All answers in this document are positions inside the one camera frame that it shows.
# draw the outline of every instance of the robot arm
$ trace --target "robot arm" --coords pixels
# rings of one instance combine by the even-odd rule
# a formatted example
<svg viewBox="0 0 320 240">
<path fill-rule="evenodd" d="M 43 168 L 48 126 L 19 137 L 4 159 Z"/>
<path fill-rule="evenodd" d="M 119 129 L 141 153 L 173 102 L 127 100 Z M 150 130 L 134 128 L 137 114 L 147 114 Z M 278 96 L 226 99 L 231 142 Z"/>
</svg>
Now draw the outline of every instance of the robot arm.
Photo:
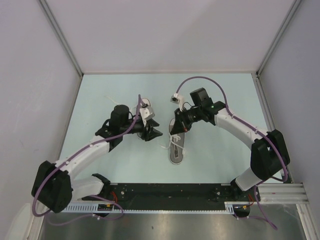
<svg viewBox="0 0 320 240">
<path fill-rule="evenodd" d="M 134 121 L 133 118 L 129 119 L 129 114 L 130 110 L 127 106 L 115 106 L 111 112 L 110 119 L 104 122 L 85 147 L 71 155 L 76 155 L 72 160 L 67 157 L 54 163 L 43 162 L 34 181 L 32 196 L 36 195 L 44 179 L 54 170 L 58 171 L 46 182 L 38 196 L 38 200 L 54 213 L 61 212 L 71 200 L 108 191 L 110 181 L 100 174 L 96 173 L 81 180 L 74 179 L 97 158 L 109 153 L 122 142 L 123 136 L 108 141 L 104 139 L 124 133 Z M 142 103 L 137 121 L 128 134 L 138 134 L 139 138 L 146 142 L 162 136 L 163 134 L 154 128 L 159 126 L 153 120 L 154 116 L 151 106 L 147 103 Z"/>
<path fill-rule="evenodd" d="M 282 169 L 280 160 L 268 142 L 257 131 L 233 118 L 223 102 L 213 103 L 204 88 L 191 92 L 190 96 L 194 106 L 188 110 L 181 107 L 184 101 L 182 96 L 175 95 L 171 98 L 172 102 L 179 104 L 179 108 L 174 111 L 175 122 L 170 134 L 188 132 L 192 123 L 203 120 L 227 130 L 241 140 L 251 150 L 251 160 L 250 167 L 231 182 L 239 192 L 247 191 L 261 181 L 266 181 Z M 281 132 L 276 129 L 271 132 L 258 127 L 256 129 L 269 138 L 282 156 L 285 165 L 288 165 L 290 158 Z"/>
</svg>

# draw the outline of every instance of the metal floor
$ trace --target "metal floor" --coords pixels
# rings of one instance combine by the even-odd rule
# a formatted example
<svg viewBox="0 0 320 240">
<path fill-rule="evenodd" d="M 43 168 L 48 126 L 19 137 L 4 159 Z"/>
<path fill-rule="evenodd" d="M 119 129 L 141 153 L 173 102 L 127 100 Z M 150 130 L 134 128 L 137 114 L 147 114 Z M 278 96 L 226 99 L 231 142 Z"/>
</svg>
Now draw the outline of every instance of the metal floor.
<svg viewBox="0 0 320 240">
<path fill-rule="evenodd" d="M 263 209 L 277 225 L 273 230 L 257 219 L 236 220 L 223 214 L 126 214 L 115 221 L 80 219 L 65 226 L 52 226 L 45 220 L 40 240 L 305 240 L 295 205 L 265 205 Z M 261 216 L 258 207 L 250 215 Z M 77 213 L 50 214 L 61 223 Z"/>
</svg>

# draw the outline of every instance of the white panel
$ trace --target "white panel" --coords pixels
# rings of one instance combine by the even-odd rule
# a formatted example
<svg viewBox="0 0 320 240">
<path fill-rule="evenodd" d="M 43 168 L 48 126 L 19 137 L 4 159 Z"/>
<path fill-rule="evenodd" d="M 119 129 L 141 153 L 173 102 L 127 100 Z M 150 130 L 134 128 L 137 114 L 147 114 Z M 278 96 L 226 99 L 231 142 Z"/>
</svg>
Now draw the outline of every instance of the white panel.
<svg viewBox="0 0 320 240">
<path fill-rule="evenodd" d="M 320 1 L 305 1 L 262 73 L 262 85 L 320 223 Z"/>
<path fill-rule="evenodd" d="M 48 0 L 82 71 L 256 71 L 293 0 Z"/>
<path fill-rule="evenodd" d="M 80 80 L 37 1 L 2 0 L 0 35 L 3 240 L 15 215 L 32 200 L 31 189 L 39 164 L 59 156 Z M 19 223 L 28 225 L 31 213 L 26 213 Z M 11 230 L 23 231 L 25 227 L 12 226 Z M 10 240 L 24 234 L 11 233 Z"/>
<path fill-rule="evenodd" d="M 179 165 L 169 161 L 169 122 L 177 104 L 170 98 L 191 74 L 84 75 L 63 145 L 62 157 L 88 142 L 110 117 L 115 104 L 133 107 L 138 94 L 151 101 L 154 120 L 163 136 L 144 142 L 126 135 L 110 153 L 84 169 L 78 179 L 99 173 L 114 183 L 230 183 L 250 166 L 250 149 L 226 130 L 204 121 L 194 123 L 185 134 L 186 154 Z M 250 74 L 206 74 L 218 81 L 232 110 L 255 126 L 266 128 Z M 204 79 L 183 85 L 179 94 L 192 103 L 190 92 L 204 87 L 214 102 L 223 100 L 218 87 Z"/>
</svg>

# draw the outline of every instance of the white wall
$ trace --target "white wall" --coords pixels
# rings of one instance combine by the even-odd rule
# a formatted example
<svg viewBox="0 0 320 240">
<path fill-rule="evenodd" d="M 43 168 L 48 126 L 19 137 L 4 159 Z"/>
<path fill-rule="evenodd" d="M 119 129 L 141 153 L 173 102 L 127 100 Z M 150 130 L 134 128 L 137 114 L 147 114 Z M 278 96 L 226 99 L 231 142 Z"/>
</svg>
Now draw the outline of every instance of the white wall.
<svg viewBox="0 0 320 240">
<path fill-rule="evenodd" d="M 276 127 L 284 133 L 294 180 L 303 182 L 320 223 L 320 1 L 306 0 L 262 72 Z"/>
<path fill-rule="evenodd" d="M 84 73 L 254 72 L 294 0 L 48 0 Z"/>
<path fill-rule="evenodd" d="M 54 161 L 80 82 L 37 1 L 0 2 L 0 239 Z"/>
</svg>

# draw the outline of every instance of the white table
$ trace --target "white table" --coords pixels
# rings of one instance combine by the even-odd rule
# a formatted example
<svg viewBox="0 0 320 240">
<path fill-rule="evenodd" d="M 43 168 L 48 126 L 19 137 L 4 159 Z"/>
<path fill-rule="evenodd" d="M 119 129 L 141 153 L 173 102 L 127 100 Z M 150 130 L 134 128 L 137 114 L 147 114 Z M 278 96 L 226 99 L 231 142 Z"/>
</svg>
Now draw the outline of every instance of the white table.
<svg viewBox="0 0 320 240">
<path fill-rule="evenodd" d="M 115 101 L 133 107 L 138 94 L 151 101 L 157 129 L 163 136 L 150 142 L 135 134 L 126 135 L 110 153 L 97 159 L 76 179 L 99 173 L 114 183 L 229 183 L 250 165 L 250 150 L 237 138 L 210 123 L 194 123 L 185 135 L 186 155 L 181 164 L 169 161 L 168 124 L 178 105 L 170 97 L 188 77 L 200 74 L 117 74 L 85 75 L 71 117 L 61 157 L 85 145 L 110 117 Z M 236 114 L 255 126 L 266 127 L 250 74 L 202 74 L 218 81 Z M 193 79 L 180 94 L 192 104 L 189 93 L 204 87 L 213 102 L 224 101 L 220 90 L 210 81 Z"/>
</svg>

